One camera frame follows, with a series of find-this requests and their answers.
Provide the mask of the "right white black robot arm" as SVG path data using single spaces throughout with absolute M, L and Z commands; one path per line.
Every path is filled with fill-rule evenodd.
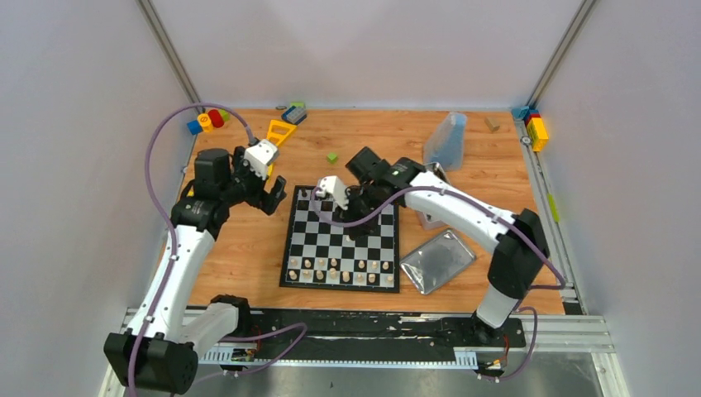
M 472 333 L 493 345 L 505 333 L 504 323 L 531 290 L 550 251 L 539 215 L 483 203 L 451 186 L 426 166 L 402 157 L 391 164 L 369 147 L 346 168 L 358 183 L 346 190 L 342 214 L 363 233 L 384 204 L 396 203 L 435 218 L 464 233 L 491 254 L 487 292 L 475 312 Z

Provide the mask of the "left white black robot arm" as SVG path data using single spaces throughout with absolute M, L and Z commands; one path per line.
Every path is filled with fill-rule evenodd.
M 269 168 L 279 157 L 267 141 L 233 152 L 200 151 L 194 177 L 165 218 L 165 252 L 136 315 L 126 331 L 110 333 L 105 356 L 130 395 L 138 389 L 182 395 L 193 384 L 198 361 L 228 336 L 245 341 L 253 331 L 246 299 L 220 294 L 191 323 L 184 312 L 198 273 L 212 250 L 231 207 L 246 203 L 271 215 L 285 198 L 286 180 L 265 190 Z

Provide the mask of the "white metal box dark pieces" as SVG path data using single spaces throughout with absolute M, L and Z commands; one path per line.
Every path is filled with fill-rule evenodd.
M 424 166 L 429 172 L 433 173 L 441 181 L 443 181 L 447 184 L 450 183 L 450 181 L 447 177 L 447 174 L 446 174 L 445 170 L 442 168 L 440 163 L 430 162 L 430 163 L 426 163 Z M 428 231 L 428 230 L 433 230 L 433 229 L 437 229 L 437 228 L 446 226 L 446 224 L 444 222 L 437 220 L 436 218 L 434 218 L 430 214 L 416 212 L 416 215 L 417 215 L 418 221 L 420 222 L 420 224 L 424 230 Z

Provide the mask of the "black white chessboard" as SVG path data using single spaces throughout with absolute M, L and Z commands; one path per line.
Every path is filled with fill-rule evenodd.
M 352 241 L 343 228 L 319 220 L 310 206 L 311 192 L 308 185 L 294 189 L 279 285 L 397 294 L 398 205 L 383 209 L 376 233 Z M 328 276 L 331 268 L 338 271 L 336 280 Z

